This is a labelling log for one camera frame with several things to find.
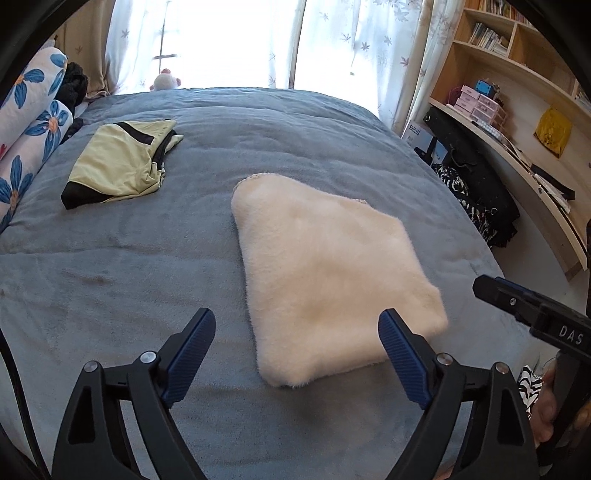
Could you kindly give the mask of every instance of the white curtain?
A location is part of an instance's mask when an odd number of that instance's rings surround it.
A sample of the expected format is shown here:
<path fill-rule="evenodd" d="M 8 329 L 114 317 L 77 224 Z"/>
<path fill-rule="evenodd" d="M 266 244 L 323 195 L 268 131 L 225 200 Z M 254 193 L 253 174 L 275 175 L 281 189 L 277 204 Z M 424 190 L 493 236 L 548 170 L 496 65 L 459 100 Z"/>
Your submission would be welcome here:
<path fill-rule="evenodd" d="M 463 0 L 435 0 L 420 73 L 416 85 L 406 92 L 408 98 L 412 96 L 412 101 L 406 118 L 401 118 L 397 125 L 399 134 L 402 134 L 400 123 L 416 120 L 426 113 L 428 97 L 443 68 L 463 7 Z"/>
<path fill-rule="evenodd" d="M 115 93 L 147 91 L 165 68 L 183 87 L 288 88 L 304 4 L 117 0 L 107 44 Z"/>
<path fill-rule="evenodd" d="M 357 103 L 402 134 L 423 113 L 462 7 L 463 0 L 116 0 L 110 80 L 115 93 L 147 91 L 168 68 L 183 87 L 312 90 Z"/>
<path fill-rule="evenodd" d="M 308 0 L 295 88 L 357 103 L 401 134 L 430 89 L 463 0 Z M 417 95 L 422 85 L 423 96 Z"/>

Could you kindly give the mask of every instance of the pillow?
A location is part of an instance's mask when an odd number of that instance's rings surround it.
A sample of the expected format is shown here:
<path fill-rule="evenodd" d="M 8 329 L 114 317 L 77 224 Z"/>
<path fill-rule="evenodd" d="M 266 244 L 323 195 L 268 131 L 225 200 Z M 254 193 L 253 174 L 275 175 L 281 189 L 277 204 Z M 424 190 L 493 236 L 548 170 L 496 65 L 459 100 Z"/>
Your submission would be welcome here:
<path fill-rule="evenodd" d="M 43 48 L 3 99 L 0 106 L 0 160 L 55 98 L 64 79 L 66 63 L 66 56 L 57 48 Z"/>
<path fill-rule="evenodd" d="M 0 160 L 0 233 L 12 220 L 33 177 L 60 145 L 72 122 L 72 113 L 66 106 L 53 100 Z"/>
<path fill-rule="evenodd" d="M 395 308 L 426 337 L 447 317 L 397 218 L 276 174 L 232 197 L 256 362 L 273 386 L 387 359 L 378 317 Z"/>
<path fill-rule="evenodd" d="M 55 47 L 56 46 L 56 41 L 51 38 L 49 40 L 47 40 L 39 50 L 43 50 L 44 48 L 50 48 L 50 47 Z"/>

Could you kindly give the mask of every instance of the white fluffy towel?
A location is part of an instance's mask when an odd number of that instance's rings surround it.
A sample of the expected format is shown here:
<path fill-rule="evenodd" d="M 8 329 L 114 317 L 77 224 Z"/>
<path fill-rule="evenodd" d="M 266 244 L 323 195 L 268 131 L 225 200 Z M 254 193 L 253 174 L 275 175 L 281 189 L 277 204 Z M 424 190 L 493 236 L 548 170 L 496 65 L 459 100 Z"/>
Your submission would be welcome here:
<path fill-rule="evenodd" d="M 397 218 L 276 174 L 235 188 L 256 361 L 270 385 L 301 386 L 382 362 L 378 316 L 396 308 L 429 337 L 447 326 Z"/>

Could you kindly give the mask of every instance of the blue blanket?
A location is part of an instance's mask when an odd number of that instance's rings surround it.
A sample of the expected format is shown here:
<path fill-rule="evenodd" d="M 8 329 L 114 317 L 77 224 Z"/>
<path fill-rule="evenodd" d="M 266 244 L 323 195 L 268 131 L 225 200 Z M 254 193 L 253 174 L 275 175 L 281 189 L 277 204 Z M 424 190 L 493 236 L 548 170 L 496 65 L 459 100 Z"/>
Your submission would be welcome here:
<path fill-rule="evenodd" d="M 114 96 L 84 118 L 88 125 L 39 172 L 0 236 L 0 326 L 48 461 L 86 361 L 129 363 L 207 306 L 216 339 L 171 413 L 209 478 L 386 477 L 421 416 L 389 362 L 298 390 L 269 387 L 256 371 L 230 212 L 232 189 L 254 173 L 366 199 L 400 218 L 450 320 L 434 349 L 477 367 L 522 365 L 525 330 L 472 294 L 476 276 L 501 275 L 484 240 L 437 176 L 361 107 L 310 92 L 220 88 Z M 185 139 L 167 156 L 158 192 L 65 210 L 61 191 L 100 125 L 163 118 L 177 120 Z M 0 422 L 26 450 L 0 370 Z M 155 478 L 137 425 L 129 425 L 138 463 Z"/>

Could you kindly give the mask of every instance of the floral pillow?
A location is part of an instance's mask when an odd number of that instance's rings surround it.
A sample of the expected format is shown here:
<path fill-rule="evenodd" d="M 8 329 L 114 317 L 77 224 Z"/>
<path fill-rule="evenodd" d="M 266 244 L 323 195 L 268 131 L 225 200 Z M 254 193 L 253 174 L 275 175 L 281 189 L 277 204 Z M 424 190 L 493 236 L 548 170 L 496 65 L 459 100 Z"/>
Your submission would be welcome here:
<path fill-rule="evenodd" d="M 68 108 L 52 100 L 0 160 L 0 233 L 12 220 L 22 195 L 39 169 L 60 145 L 74 119 Z"/>
<path fill-rule="evenodd" d="M 56 97 L 67 57 L 57 48 L 38 51 L 0 104 L 0 159 Z"/>

